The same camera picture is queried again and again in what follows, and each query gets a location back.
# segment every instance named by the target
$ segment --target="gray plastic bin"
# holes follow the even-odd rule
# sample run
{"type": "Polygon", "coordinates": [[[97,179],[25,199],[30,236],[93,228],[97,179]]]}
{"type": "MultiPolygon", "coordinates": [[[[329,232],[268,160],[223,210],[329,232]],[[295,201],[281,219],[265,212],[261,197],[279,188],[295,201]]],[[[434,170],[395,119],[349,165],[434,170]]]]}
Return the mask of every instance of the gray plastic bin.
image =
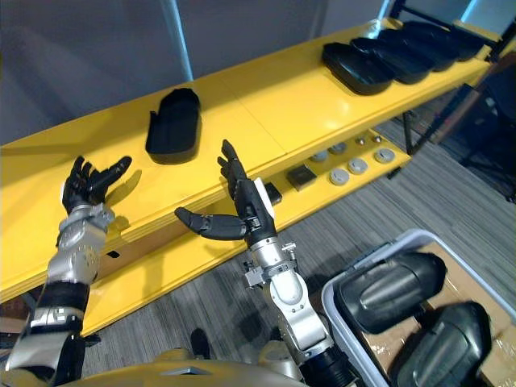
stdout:
{"type": "Polygon", "coordinates": [[[516,322],[516,310],[514,310],[500,295],[489,286],[464,260],[456,255],[441,239],[429,231],[411,229],[394,241],[385,243],[373,250],[360,256],[355,262],[337,277],[329,280],[322,289],[322,305],[327,317],[332,325],[333,336],[339,348],[347,354],[351,363],[356,367],[364,382],[369,387],[389,387],[381,372],[378,370],[369,354],[362,347],[360,341],[355,337],[350,327],[346,324],[340,313],[337,311],[333,301],[334,283],[340,281],[354,272],[357,268],[371,266],[378,261],[384,260],[389,256],[403,251],[421,248],[431,242],[437,242],[457,263],[482,286],[485,291],[509,314],[513,323],[516,322]]]}

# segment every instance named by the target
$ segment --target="yellow shelf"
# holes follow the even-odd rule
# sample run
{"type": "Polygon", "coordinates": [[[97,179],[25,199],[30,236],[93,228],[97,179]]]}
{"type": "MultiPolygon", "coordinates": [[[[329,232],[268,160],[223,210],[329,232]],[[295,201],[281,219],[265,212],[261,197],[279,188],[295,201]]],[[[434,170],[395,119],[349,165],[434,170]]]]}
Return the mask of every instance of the yellow shelf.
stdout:
{"type": "MultiPolygon", "coordinates": [[[[286,180],[285,172],[267,179],[283,195],[281,203],[274,206],[277,229],[281,230],[297,222],[410,160],[408,155],[386,140],[380,144],[372,142],[374,134],[374,131],[367,132],[367,143],[364,146],[356,145],[354,139],[350,139],[343,155],[330,155],[323,163],[307,161],[306,164],[318,177],[313,184],[300,192],[286,180]],[[379,148],[392,149],[396,155],[394,161],[389,164],[375,161],[372,155],[379,148]],[[350,174],[350,180],[343,186],[331,184],[329,171],[335,167],[346,169],[347,161],[353,156],[364,159],[368,163],[368,170],[359,176],[350,174]]],[[[211,205],[208,211],[219,214],[235,213],[233,203],[228,197],[211,205]]],[[[83,334],[88,335],[109,325],[244,249],[243,242],[213,241],[193,233],[175,239],[92,286],[83,334]]]]}
{"type": "Polygon", "coordinates": [[[58,197],[75,157],[99,168],[130,155],[128,183],[108,204],[119,216],[105,252],[176,222],[173,209],[201,209],[225,197],[214,162],[222,139],[237,149],[252,177],[270,177],[320,148],[348,139],[402,111],[477,78],[487,63],[473,59],[432,73],[417,85],[394,82],[375,96],[358,96],[320,63],[321,47],[367,35],[374,23],[353,27],[237,65],[177,87],[202,101],[202,134],[189,163],[154,164],[144,151],[148,112],[172,89],[63,123],[2,147],[3,301],[44,282],[65,217],[58,197]]]}

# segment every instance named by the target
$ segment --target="black square object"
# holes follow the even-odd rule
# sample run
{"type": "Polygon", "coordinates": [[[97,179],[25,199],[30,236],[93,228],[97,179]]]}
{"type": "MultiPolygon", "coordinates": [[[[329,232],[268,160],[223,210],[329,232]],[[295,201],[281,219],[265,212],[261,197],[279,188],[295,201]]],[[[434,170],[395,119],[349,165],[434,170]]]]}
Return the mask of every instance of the black square object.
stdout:
{"type": "Polygon", "coordinates": [[[313,183],[316,177],[315,173],[304,164],[287,172],[287,180],[297,191],[301,191],[307,185],[313,183]]]}
{"type": "Polygon", "coordinates": [[[271,201],[271,204],[273,206],[281,202],[281,199],[283,197],[281,196],[280,191],[277,190],[276,186],[273,183],[267,183],[265,185],[265,190],[267,191],[268,199],[271,201]]]}

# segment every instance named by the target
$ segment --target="silver metal bracket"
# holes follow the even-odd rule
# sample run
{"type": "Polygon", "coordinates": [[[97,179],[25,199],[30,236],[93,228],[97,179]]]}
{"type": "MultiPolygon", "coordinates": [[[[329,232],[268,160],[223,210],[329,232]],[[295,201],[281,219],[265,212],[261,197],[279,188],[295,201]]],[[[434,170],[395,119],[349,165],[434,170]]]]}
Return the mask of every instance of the silver metal bracket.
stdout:
{"type": "Polygon", "coordinates": [[[77,206],[67,219],[59,223],[59,232],[63,232],[66,227],[83,219],[88,219],[91,224],[106,232],[107,227],[114,221],[114,212],[106,207],[104,203],[97,204],[96,206],[77,206]]]}
{"type": "Polygon", "coordinates": [[[245,273],[245,282],[249,288],[254,288],[257,285],[264,285],[277,274],[295,269],[298,266],[295,260],[283,260],[282,262],[269,266],[263,270],[261,266],[257,268],[252,267],[247,273],[245,273]]]}

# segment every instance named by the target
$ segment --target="cardboard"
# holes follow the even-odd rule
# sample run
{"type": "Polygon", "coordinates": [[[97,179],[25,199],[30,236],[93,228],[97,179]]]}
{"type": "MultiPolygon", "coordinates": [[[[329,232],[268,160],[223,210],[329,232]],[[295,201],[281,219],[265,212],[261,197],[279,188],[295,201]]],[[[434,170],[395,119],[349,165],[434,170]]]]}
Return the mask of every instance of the cardboard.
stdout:
{"type": "Polygon", "coordinates": [[[420,248],[419,251],[436,254],[444,261],[447,268],[443,290],[427,300],[427,306],[430,309],[473,300],[481,304],[489,315],[492,337],[498,337],[505,329],[510,327],[510,316],[440,245],[432,242],[420,248]]]}
{"type": "Polygon", "coordinates": [[[516,385],[516,327],[511,325],[493,341],[493,348],[481,365],[481,375],[493,387],[516,385]]]}
{"type": "Polygon", "coordinates": [[[362,336],[375,354],[377,362],[384,373],[387,374],[390,365],[403,345],[405,345],[407,338],[418,331],[419,328],[419,323],[415,318],[411,317],[379,335],[362,333],[362,336]]]}

